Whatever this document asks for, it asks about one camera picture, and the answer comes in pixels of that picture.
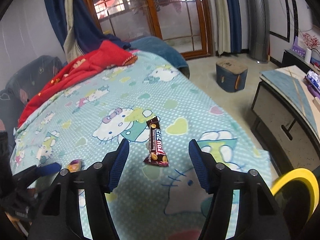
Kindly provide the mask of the red blanket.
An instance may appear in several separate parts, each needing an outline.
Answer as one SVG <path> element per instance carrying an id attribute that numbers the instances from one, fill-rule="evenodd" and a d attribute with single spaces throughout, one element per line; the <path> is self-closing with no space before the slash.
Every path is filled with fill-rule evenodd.
<path id="1" fill-rule="evenodd" d="M 63 67 L 25 106 L 19 120 L 21 127 L 28 117 L 56 93 L 113 67 L 135 63 L 138 56 L 110 41 L 103 41 L 97 50 L 77 57 Z"/>

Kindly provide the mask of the white blue tissue pack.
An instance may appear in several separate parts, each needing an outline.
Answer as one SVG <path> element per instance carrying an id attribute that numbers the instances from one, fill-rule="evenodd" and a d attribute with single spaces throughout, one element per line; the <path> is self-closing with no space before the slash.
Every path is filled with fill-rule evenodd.
<path id="1" fill-rule="evenodd" d="M 307 72 L 305 77 L 316 89 L 320 90 L 319 75 L 314 71 L 310 70 Z"/>

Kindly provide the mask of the white power strip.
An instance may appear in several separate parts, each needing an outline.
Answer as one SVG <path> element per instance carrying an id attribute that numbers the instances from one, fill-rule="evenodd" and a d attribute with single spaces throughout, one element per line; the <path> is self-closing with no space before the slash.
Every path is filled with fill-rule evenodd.
<path id="1" fill-rule="evenodd" d="M 313 104 L 317 108 L 317 110 L 320 112 L 320 99 L 318 97 L 313 98 Z"/>

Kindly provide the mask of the hello kitty bed sheet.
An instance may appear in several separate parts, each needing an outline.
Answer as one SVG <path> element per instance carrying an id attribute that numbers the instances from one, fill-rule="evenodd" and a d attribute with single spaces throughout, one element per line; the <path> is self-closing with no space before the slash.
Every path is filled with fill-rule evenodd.
<path id="1" fill-rule="evenodd" d="M 259 171 L 272 180 L 269 154 L 255 145 L 245 124 L 254 90 L 224 91 L 216 59 L 196 60 L 185 77 L 157 55 L 138 51 L 129 67 L 108 69 L 59 92 L 16 132 L 11 170 L 81 159 L 101 161 L 123 139 L 130 152 L 119 185 L 106 196 L 121 239 L 197 239 L 212 200 L 200 186 L 188 144 L 229 168 Z M 150 130 L 159 118 L 168 167 L 147 165 Z"/>

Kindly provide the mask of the brown chocolate bar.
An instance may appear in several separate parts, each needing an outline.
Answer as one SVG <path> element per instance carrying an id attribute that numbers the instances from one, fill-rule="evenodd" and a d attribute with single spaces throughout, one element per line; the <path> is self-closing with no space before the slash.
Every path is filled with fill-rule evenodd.
<path id="1" fill-rule="evenodd" d="M 168 167 L 169 161 L 167 154 L 163 148 L 162 133 L 159 125 L 159 118 L 157 116 L 146 122 L 149 134 L 149 155 L 144 159 L 147 165 Z"/>

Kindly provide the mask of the blue fabric stool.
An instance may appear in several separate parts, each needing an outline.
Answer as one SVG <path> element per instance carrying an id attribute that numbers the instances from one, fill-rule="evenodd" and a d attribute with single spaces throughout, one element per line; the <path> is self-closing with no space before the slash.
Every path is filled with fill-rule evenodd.
<path id="1" fill-rule="evenodd" d="M 216 82 L 226 92 L 235 93 L 245 88 L 248 67 L 234 59 L 216 63 Z"/>

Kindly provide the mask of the wooden glass sliding door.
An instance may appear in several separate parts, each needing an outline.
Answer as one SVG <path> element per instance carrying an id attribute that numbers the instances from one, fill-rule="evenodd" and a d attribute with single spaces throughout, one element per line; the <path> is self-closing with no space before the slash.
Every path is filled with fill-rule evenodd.
<path id="1" fill-rule="evenodd" d="M 84 0 L 103 34 L 131 42 L 154 36 L 185 59 L 213 54 L 208 0 Z"/>

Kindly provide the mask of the blue beige curtain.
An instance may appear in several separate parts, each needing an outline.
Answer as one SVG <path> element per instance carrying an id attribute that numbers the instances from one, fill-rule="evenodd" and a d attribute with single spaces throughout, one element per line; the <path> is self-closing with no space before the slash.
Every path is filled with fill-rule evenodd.
<path id="1" fill-rule="evenodd" d="M 68 63 L 98 49 L 104 40 L 109 40 L 122 49 L 131 47 L 131 44 L 112 34 L 103 34 L 95 25 L 83 0 L 44 2 L 50 23 Z"/>
<path id="2" fill-rule="evenodd" d="M 217 52 L 241 52 L 242 29 L 239 0 L 215 0 L 217 14 Z"/>

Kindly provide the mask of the purple cloth bag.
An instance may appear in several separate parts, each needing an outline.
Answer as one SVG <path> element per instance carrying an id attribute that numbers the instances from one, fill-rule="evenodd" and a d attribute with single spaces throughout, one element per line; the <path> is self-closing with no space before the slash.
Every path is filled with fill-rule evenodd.
<path id="1" fill-rule="evenodd" d="M 314 98 L 318 98 L 320 99 L 320 94 L 319 92 L 312 86 L 312 84 L 306 79 L 306 77 L 304 78 L 304 83 L 307 86 L 308 91 L 311 93 L 311 95 Z"/>

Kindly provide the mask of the black tv cabinet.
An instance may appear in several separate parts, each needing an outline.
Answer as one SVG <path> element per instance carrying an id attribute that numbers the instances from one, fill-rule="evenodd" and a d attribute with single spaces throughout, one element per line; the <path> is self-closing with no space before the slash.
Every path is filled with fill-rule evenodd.
<path id="1" fill-rule="evenodd" d="M 316 68 L 310 63 L 306 63 L 304 59 L 301 56 L 299 56 L 297 53 L 287 49 L 284 50 L 281 66 L 282 67 L 297 66 L 305 74 L 308 71 L 312 70 L 313 72 L 319 75 L 318 68 Z"/>

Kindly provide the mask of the blue beige left curtain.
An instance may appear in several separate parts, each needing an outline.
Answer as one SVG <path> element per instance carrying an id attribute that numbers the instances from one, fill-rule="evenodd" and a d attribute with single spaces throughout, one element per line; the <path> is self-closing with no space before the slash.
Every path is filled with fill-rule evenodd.
<path id="1" fill-rule="evenodd" d="M 68 63 L 98 49 L 104 40 L 109 40 L 122 49 L 131 47 L 131 44 L 112 34 L 103 34 L 95 25 L 83 0 L 44 2 L 50 23 Z"/>

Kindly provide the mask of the marble top coffee table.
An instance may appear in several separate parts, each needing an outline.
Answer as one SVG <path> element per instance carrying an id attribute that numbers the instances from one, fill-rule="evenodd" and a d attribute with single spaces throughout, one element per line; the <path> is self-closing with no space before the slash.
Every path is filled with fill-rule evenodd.
<path id="1" fill-rule="evenodd" d="M 270 153 L 278 174 L 319 168 L 319 110 L 297 66 L 261 72 L 251 131 Z"/>

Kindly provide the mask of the silver tower air conditioner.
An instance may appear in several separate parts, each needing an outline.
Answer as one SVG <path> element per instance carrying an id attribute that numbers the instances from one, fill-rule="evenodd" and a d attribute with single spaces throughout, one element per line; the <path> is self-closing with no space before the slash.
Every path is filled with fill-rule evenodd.
<path id="1" fill-rule="evenodd" d="M 270 45 L 270 14 L 268 0 L 247 0 L 249 22 L 249 56 L 267 63 Z"/>

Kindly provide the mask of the white vase red flowers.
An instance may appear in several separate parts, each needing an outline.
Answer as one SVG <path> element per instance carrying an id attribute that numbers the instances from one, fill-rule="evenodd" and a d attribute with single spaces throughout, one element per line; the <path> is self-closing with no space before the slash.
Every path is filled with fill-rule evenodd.
<path id="1" fill-rule="evenodd" d="M 311 35 L 307 32 L 302 33 L 302 38 L 306 47 L 304 60 L 306 63 L 310 63 L 312 49 L 319 46 L 319 39 L 315 35 Z"/>

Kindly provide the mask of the orange snack packet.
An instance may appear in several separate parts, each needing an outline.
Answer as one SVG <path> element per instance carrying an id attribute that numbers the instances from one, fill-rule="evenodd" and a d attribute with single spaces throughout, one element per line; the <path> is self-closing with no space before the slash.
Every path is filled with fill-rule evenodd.
<path id="1" fill-rule="evenodd" d="M 67 169 L 72 173 L 80 171 L 81 168 L 82 168 L 82 160 L 81 159 L 75 159 L 67 165 Z"/>

